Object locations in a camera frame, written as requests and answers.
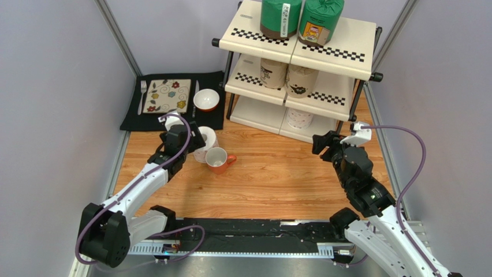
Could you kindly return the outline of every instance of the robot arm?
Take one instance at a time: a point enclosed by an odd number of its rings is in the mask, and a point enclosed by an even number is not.
[[[330,218],[333,234],[347,239],[363,249],[390,276],[434,277],[461,276],[449,272],[418,240],[416,234],[404,222],[402,230],[396,217],[395,200],[386,188],[372,176],[372,162],[359,145],[371,138],[371,133],[357,122],[352,125],[352,135],[340,136],[334,131],[324,136],[313,136],[313,154],[320,154],[325,162],[331,162],[340,185],[350,204],[366,217],[384,235],[391,248],[367,229],[359,217],[346,208]],[[418,247],[438,270],[433,272],[418,250],[411,244],[404,231],[417,242]]]
[[[152,207],[143,216],[133,216],[156,190],[163,187],[182,169],[188,153],[205,146],[197,125],[194,122],[190,122],[189,125],[191,135],[179,119],[169,118],[165,123],[167,132],[160,135],[162,144],[149,158],[142,171],[120,192],[101,205],[91,203],[84,208],[79,235],[104,207],[116,202],[84,234],[79,247],[81,254],[114,268],[121,264],[133,245],[153,234],[174,229],[172,225],[176,214],[160,206]],[[189,144],[183,149],[188,136],[191,136]],[[172,162],[162,166],[177,154],[179,156]]]

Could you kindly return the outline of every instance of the orange bowl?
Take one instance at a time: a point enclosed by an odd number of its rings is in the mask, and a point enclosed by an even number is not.
[[[193,97],[193,104],[201,111],[213,111],[219,105],[219,94],[213,89],[203,89]]]

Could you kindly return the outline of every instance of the fork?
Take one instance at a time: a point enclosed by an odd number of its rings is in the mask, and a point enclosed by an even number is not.
[[[145,81],[140,81],[140,93],[142,93],[142,96],[140,97],[139,111],[137,113],[138,115],[142,113],[142,101],[145,92],[147,92],[147,83]]]

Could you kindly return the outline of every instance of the black and white checkered trim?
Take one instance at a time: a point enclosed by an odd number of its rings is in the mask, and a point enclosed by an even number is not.
[[[253,85],[259,85],[260,87],[263,86],[263,83],[260,80],[260,78],[249,76],[247,74],[242,74],[241,72],[237,73],[237,76],[235,77],[235,79],[240,80],[241,82],[246,82],[246,83],[253,84]]]
[[[338,96],[326,95],[324,93],[319,93],[315,91],[308,97],[316,100],[326,101],[328,103],[340,104],[342,106],[345,106],[345,98],[340,98]]]
[[[275,43],[277,45],[287,46],[289,44],[289,39],[270,39],[261,33],[253,33],[251,31],[239,30],[234,28],[234,32],[231,33],[233,36],[238,36],[245,39],[259,40],[261,42]]]
[[[304,50],[310,50],[311,52],[318,52],[320,54],[325,53],[326,55],[333,55],[335,57],[342,57],[344,59],[351,59],[353,61],[359,60],[359,62],[364,62],[364,57],[366,56],[364,53],[357,54],[356,52],[351,52],[346,50],[335,49],[333,50],[331,47],[321,47],[321,46],[303,46]]]

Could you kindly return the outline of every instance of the white shelf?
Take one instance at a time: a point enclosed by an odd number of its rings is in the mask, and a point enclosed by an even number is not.
[[[290,62],[368,81],[376,27],[376,23],[340,17],[331,41],[324,47],[297,42]]]
[[[260,31],[261,9],[261,2],[244,0],[219,42],[219,48],[289,63],[297,35],[282,40],[265,37]]]
[[[286,95],[285,88],[265,87],[260,80],[260,58],[244,54],[237,61],[225,90],[280,106],[284,104]]]
[[[287,108],[262,102],[259,100],[239,97],[236,107],[230,116],[235,123],[257,128],[274,134],[280,134],[296,140],[312,143],[312,135],[326,134],[336,129],[336,120],[315,115],[311,125],[304,130],[297,130],[289,126],[286,120]]]
[[[352,104],[354,79],[319,72],[314,92],[306,98],[287,96],[285,106],[308,113],[347,121]]]
[[[337,121],[335,119],[320,117],[315,115],[312,119],[310,126],[304,130],[294,129],[287,123],[287,111],[285,111],[284,121],[280,128],[280,135],[290,137],[296,140],[301,140],[306,143],[312,143],[312,135],[319,134],[324,135],[330,130],[335,130],[337,127]]]
[[[230,115],[235,123],[278,134],[284,120],[285,107],[271,103],[239,97]]]

